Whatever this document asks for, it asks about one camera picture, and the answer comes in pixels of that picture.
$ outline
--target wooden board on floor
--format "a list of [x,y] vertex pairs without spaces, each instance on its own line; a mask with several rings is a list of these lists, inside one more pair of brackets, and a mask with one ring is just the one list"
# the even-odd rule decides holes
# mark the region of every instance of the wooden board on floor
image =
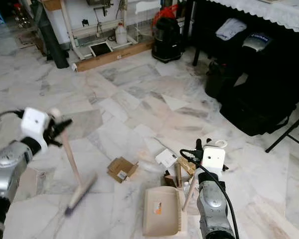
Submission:
[[127,47],[122,50],[113,51],[110,53],[106,53],[101,56],[93,57],[87,60],[79,61],[75,63],[76,71],[86,71],[93,69],[98,66],[105,65],[107,63],[111,63],[113,61],[117,61],[129,56],[133,56],[135,54],[141,53],[146,50],[150,50],[152,48],[153,41],[148,43],[138,43],[133,46]]

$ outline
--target label on dustpan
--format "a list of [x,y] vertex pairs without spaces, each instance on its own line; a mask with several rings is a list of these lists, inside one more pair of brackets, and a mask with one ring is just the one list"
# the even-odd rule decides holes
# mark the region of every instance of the label on dustpan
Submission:
[[161,203],[154,202],[154,214],[161,215]]
[[118,176],[120,179],[125,180],[125,179],[126,179],[126,176],[127,176],[127,173],[121,170],[121,171],[117,174],[117,176]]

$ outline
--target black vacuum cleaner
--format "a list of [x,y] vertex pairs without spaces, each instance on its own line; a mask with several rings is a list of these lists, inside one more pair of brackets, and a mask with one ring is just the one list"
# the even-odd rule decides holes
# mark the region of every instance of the black vacuum cleaner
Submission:
[[181,35],[176,19],[161,17],[153,28],[155,43],[152,56],[164,63],[178,60],[183,52]]

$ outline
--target cardboard box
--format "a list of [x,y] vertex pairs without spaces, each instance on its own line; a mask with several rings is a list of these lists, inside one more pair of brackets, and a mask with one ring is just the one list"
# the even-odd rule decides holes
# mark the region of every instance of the cardboard box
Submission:
[[123,157],[114,159],[108,166],[108,174],[119,183],[130,177],[138,167],[138,163],[132,164]]
[[80,72],[93,69],[98,66],[102,66],[113,61],[124,59],[129,56],[141,53],[146,50],[150,50],[153,46],[153,41],[148,43],[138,43],[130,47],[103,54],[101,56],[93,57],[87,60],[74,63],[73,69]]
[[61,9],[60,0],[42,0],[45,8],[49,11]]

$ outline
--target white plastic bottle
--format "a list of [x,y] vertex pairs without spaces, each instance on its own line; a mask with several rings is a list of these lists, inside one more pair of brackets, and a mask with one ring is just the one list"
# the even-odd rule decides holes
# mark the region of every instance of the white plastic bottle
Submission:
[[115,30],[115,37],[116,37],[116,42],[119,45],[127,43],[127,32],[125,28],[123,27],[123,24],[120,22],[118,27]]

